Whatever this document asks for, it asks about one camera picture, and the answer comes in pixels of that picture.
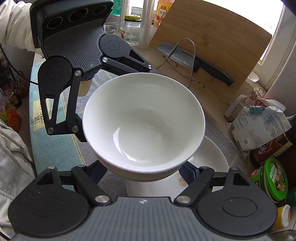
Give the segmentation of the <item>white floral plate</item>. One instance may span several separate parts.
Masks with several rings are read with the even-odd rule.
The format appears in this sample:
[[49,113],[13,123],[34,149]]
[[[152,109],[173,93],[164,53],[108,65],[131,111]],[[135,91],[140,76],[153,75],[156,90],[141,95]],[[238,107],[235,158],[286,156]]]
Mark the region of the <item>white floral plate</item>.
[[[228,172],[229,166],[222,151],[208,137],[203,138],[199,149],[189,159],[195,167],[207,166],[216,172]],[[175,199],[195,179],[194,171],[186,165],[171,176],[153,182],[126,181],[128,196],[133,197],[162,197]]]

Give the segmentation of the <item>white bowl pink flowers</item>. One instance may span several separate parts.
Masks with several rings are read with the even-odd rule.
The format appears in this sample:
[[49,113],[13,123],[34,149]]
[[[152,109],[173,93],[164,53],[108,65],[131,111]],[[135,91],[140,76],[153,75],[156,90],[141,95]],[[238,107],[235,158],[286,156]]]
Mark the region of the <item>white bowl pink flowers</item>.
[[132,73],[92,94],[83,131],[108,164],[133,173],[163,173],[182,166],[200,147],[205,117],[195,95],[178,81]]

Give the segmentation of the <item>blue grey checked towel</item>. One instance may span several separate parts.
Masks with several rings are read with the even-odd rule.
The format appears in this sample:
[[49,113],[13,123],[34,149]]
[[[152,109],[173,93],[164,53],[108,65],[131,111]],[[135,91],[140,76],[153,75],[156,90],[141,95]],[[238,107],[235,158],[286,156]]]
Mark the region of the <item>blue grey checked towel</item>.
[[[38,87],[35,84],[30,85],[29,113],[31,144],[38,174],[48,166],[55,166],[59,171],[69,171],[74,166],[80,164],[89,166],[97,160],[88,143],[80,142],[75,135],[50,136],[47,134]],[[205,120],[204,140],[189,161],[196,167],[208,166],[217,172],[227,172],[230,167],[249,172],[248,160],[236,145],[209,117]],[[108,171],[100,180],[99,186],[112,199],[119,196],[170,196],[175,198],[187,187],[187,183],[179,172],[159,181],[133,182],[126,181]]]

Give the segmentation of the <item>clear glass mug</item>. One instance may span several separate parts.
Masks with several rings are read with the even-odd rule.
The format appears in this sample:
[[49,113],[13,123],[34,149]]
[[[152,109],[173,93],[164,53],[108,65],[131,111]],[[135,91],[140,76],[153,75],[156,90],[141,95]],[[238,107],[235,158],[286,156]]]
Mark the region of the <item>clear glass mug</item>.
[[118,35],[119,23],[116,22],[106,22],[103,25],[103,29],[107,34]]

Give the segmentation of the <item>green soap pump bottle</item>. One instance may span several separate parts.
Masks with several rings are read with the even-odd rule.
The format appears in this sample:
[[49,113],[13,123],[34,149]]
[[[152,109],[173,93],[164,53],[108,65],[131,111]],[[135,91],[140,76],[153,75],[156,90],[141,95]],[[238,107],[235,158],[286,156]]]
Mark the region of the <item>green soap pump bottle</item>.
[[120,16],[121,13],[121,0],[113,0],[112,15]]

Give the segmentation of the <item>beige jacket sleeve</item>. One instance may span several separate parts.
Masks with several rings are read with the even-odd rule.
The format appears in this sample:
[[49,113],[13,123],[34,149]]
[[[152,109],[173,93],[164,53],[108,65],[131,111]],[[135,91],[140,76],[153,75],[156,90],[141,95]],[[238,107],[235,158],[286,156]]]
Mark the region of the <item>beige jacket sleeve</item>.
[[30,23],[31,3],[14,0],[1,1],[1,45],[17,47],[42,55],[40,48],[35,48]]

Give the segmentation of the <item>glass jar green lid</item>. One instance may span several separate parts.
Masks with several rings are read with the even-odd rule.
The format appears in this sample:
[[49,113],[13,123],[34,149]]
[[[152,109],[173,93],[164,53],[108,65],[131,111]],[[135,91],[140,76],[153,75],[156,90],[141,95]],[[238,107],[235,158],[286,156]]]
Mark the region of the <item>glass jar green lid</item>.
[[120,27],[120,37],[131,46],[137,46],[139,43],[141,20],[139,15],[125,15]]

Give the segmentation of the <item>clear plastic wrap roll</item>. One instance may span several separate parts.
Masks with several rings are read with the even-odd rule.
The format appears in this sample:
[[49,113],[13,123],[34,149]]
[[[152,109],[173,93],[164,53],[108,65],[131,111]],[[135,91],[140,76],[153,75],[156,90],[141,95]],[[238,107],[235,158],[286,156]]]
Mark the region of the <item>clear plastic wrap roll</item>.
[[120,18],[119,18],[119,25],[120,26],[124,23],[125,15],[129,14],[129,9],[130,9],[130,1],[129,0],[121,0]]

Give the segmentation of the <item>dark soy sauce bottle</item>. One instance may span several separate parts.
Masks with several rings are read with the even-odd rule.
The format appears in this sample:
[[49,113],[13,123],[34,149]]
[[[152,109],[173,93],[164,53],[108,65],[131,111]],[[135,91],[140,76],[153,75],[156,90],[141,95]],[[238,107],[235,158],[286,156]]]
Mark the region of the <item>dark soy sauce bottle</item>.
[[287,132],[250,151],[250,161],[256,168],[262,166],[268,158],[278,157],[295,144],[295,114],[287,119],[292,126]]

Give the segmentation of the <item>green lidded sauce jar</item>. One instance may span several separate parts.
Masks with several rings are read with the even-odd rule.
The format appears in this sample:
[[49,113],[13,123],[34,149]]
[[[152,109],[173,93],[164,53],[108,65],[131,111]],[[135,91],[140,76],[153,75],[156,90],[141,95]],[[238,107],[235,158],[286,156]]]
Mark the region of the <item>green lidded sauce jar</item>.
[[251,172],[248,177],[263,191],[274,203],[280,203],[287,197],[288,180],[281,163],[274,157]]

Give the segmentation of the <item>tall plastic cup stack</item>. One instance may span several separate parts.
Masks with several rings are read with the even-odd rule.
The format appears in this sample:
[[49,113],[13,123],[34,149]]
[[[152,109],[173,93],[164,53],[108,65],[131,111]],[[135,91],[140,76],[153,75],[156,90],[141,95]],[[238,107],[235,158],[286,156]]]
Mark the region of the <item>tall plastic cup stack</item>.
[[152,24],[152,14],[154,12],[155,0],[144,0],[142,8],[142,23],[139,33],[139,43],[140,48],[145,48],[148,46],[148,38],[150,33],[150,28]]

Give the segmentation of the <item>yellow lidded spice jar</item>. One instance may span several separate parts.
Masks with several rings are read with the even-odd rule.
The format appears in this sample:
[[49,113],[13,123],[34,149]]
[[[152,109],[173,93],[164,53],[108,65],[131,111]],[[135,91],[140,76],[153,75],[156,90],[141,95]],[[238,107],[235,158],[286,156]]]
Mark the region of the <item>yellow lidded spice jar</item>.
[[272,232],[286,228],[290,222],[290,206],[288,204],[277,208],[277,218],[272,228]]

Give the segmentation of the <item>orange cooking wine jug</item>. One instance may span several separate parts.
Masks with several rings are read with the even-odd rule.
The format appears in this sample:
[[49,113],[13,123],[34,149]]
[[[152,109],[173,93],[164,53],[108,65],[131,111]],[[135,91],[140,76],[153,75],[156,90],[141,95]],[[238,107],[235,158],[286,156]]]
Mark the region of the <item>orange cooking wine jug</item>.
[[156,17],[154,18],[154,27],[158,28],[163,22],[166,14],[173,5],[174,0],[159,0],[156,9]]

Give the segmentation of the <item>bamboo cutting board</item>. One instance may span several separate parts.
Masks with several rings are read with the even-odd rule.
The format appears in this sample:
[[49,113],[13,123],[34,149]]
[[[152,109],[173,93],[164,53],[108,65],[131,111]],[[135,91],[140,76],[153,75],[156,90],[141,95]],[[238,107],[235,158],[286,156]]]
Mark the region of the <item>bamboo cutting board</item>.
[[193,77],[230,104],[252,72],[272,36],[250,20],[206,1],[174,1],[154,34],[150,47],[162,42],[180,48],[226,72],[235,82],[228,87],[199,69]]

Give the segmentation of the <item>black handled kitchen knife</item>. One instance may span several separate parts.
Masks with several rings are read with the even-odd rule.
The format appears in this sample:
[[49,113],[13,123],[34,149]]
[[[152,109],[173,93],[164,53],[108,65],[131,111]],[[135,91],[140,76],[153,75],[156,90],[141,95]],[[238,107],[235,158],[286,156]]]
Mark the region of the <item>black handled kitchen knife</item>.
[[201,67],[212,77],[224,82],[228,87],[232,87],[235,85],[234,80],[223,70],[199,58],[198,56],[196,56],[194,59],[194,56],[192,53],[186,50],[183,50],[179,47],[175,49],[175,51],[170,56],[170,59],[188,69],[192,69],[192,65],[194,65],[193,66],[194,73],[197,73],[198,69]]

